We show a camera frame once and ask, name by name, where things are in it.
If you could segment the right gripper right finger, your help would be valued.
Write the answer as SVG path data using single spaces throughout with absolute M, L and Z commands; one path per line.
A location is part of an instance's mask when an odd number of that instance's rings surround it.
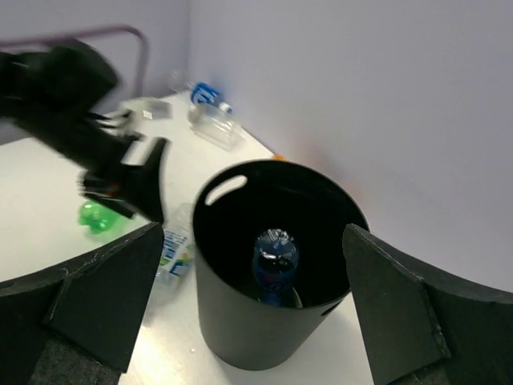
M 347 274 L 376 384 L 510 384 L 512 294 L 447 273 L 356 225 Z

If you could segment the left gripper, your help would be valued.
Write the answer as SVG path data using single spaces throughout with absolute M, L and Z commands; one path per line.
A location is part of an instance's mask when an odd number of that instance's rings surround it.
M 157 139 L 143 164 L 123 164 L 134 138 L 105 132 L 91 116 L 117 83 L 111 64 L 78 40 L 47 51 L 3 52 L 1 118 L 86 169 L 86 198 L 127 218 L 138 213 L 163 223 L 160 166 L 168 141 Z

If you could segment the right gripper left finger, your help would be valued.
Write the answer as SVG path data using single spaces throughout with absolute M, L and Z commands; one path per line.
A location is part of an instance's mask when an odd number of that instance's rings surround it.
M 1 283 L 3 384 L 117 384 L 129 367 L 160 262 L 151 223 Z

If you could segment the green plastic bottle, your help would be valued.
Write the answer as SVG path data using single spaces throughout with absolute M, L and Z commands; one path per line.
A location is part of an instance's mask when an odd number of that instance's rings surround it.
M 94 201 L 85 201 L 78 210 L 77 223 L 87 239 L 108 242 L 121 236 L 128 219 Z

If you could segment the clear bottle green-blue label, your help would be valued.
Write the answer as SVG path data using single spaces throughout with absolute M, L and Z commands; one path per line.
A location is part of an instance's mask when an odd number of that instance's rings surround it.
M 164 243 L 156 282 L 174 290 L 195 261 L 192 204 L 184 202 L 178 205 L 163 230 Z

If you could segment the clear bottle purple-blue label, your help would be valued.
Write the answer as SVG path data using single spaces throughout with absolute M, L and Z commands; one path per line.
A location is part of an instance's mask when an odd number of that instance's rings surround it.
M 283 229 L 267 229 L 255 240 L 252 275 L 259 302 L 278 308 L 301 308 L 294 289 L 299 253 L 293 236 Z

